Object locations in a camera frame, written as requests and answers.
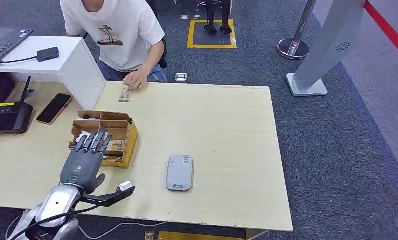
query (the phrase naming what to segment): black router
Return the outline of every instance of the black router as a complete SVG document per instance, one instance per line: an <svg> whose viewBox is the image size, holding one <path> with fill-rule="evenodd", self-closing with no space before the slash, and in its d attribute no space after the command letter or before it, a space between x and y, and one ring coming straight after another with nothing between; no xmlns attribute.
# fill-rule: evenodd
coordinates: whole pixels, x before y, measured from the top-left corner
<svg viewBox="0 0 398 240"><path fill-rule="evenodd" d="M27 131L33 108L24 100L30 80L29 76L19 102L0 103L0 135L23 134Z"/></svg>

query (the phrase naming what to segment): white kiosk stand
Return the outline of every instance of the white kiosk stand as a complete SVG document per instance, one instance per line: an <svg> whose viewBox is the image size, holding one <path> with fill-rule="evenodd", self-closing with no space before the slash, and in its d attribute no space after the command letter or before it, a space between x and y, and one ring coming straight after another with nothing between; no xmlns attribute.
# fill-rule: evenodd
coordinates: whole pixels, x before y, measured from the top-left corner
<svg viewBox="0 0 398 240"><path fill-rule="evenodd" d="M356 45L365 0L334 0L309 55L296 73L287 74L295 97L327 95L321 80Z"/></svg>
<svg viewBox="0 0 398 240"><path fill-rule="evenodd" d="M57 47L59 57L0 64L1 73L13 73L19 81L63 83L84 110L93 110L106 84L82 37L30 36L3 61L33 57L38 50Z"/></svg>

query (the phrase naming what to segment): cable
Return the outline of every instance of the cable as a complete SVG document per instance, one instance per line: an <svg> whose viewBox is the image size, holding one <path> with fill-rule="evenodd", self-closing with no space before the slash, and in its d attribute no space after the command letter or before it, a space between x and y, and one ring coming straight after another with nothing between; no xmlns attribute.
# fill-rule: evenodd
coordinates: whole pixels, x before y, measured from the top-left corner
<svg viewBox="0 0 398 240"><path fill-rule="evenodd" d="M26 60L31 60L31 59L36 59L37 56L33 56L33 57L29 57L29 58L24 58L21 60L14 60L14 61L0 61L0 64L11 64L11 63L17 63L17 62L22 62L22 61L26 61Z"/></svg>
<svg viewBox="0 0 398 240"><path fill-rule="evenodd" d="M6 233L4 234L4 240L7 240L7 234L9 233L9 229L10 229L10 227L13 225L13 223L18 219L18 218L20 218L21 216L17 216L11 223L10 223L10 225L7 227L7 230L6 230Z"/></svg>
<svg viewBox="0 0 398 240"><path fill-rule="evenodd" d="M29 230L31 230L31 229L33 229L33 228L35 228L35 227L37 227L37 226L39 226L39 225L41 225L41 224L43 224L43 223L47 223L47 222L50 222L50 221L59 219L59 218L61 218L61 217L66 217L66 216L68 216L68 215L82 214L82 213L85 213L85 212L94 210L94 209L96 209L96 208L98 208L98 207L100 207L100 206L99 206L99 205L96 205L96 206L92 206L92 207L89 207L89 208L83 209L83 210L70 211L70 212L62 213L62 214L59 214L59 215L56 215L56 216L51 216L51 217L46 218L46 219L44 219L44 220L38 221L38 222L36 222L36 223L34 223L34 224L32 224L32 225L29 225L26 229L24 229L24 230L18 232L16 235L14 235L10 240L15 240L15 239L18 238L20 235L26 233L27 231L29 231Z"/></svg>
<svg viewBox="0 0 398 240"><path fill-rule="evenodd" d="M107 231L106 233L104 233L98 237L90 237L84 232L84 230L82 230L82 228L80 226L78 226L78 228L86 238L88 238L90 240L97 240L97 239L100 239L100 238L106 236L107 234L111 233L113 230L117 229L119 226L122 226L122 225L130 225L130 226L137 225L137 226L142 226L142 227L146 227L146 228L152 228L152 227L156 227L156 226L166 224L166 223L168 223L168 222L165 221L165 222L161 222L161 223L158 223L155 225L144 225L144 224L140 224L140 223L120 223L120 224L116 225L114 228L110 229L109 231Z"/></svg>

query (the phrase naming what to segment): robotic arm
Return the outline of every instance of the robotic arm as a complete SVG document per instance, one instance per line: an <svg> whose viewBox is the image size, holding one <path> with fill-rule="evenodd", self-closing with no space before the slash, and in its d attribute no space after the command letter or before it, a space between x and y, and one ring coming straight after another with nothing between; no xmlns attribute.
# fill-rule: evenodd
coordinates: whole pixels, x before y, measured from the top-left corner
<svg viewBox="0 0 398 240"><path fill-rule="evenodd" d="M78 230L75 214L84 213L98 207L111 205L129 197L135 186L129 181L119 184L111 194L89 195L105 180L105 175L97 176L103 161L103 152L111 136L107 136L99 147L105 131L82 136L71 151L60 173L60 185L54 187L42 204L25 211L10 235L10 240L42 240L39 231L47 233L48 239L70 240ZM95 205L75 211L79 202Z"/></svg>

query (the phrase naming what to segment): black shoe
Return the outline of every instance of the black shoe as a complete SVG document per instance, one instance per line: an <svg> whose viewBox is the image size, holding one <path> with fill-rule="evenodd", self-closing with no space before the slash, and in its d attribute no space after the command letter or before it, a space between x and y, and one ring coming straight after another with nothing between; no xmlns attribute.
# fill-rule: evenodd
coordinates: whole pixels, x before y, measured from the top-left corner
<svg viewBox="0 0 398 240"><path fill-rule="evenodd" d="M221 27L219 27L219 30L221 32L224 32L225 35L228 35L230 33L232 33L233 31L231 30L230 26L228 25L222 25Z"/></svg>
<svg viewBox="0 0 398 240"><path fill-rule="evenodd" d="M211 35L215 35L217 33L217 31L213 25L205 25L204 28L205 28L206 32Z"/></svg>

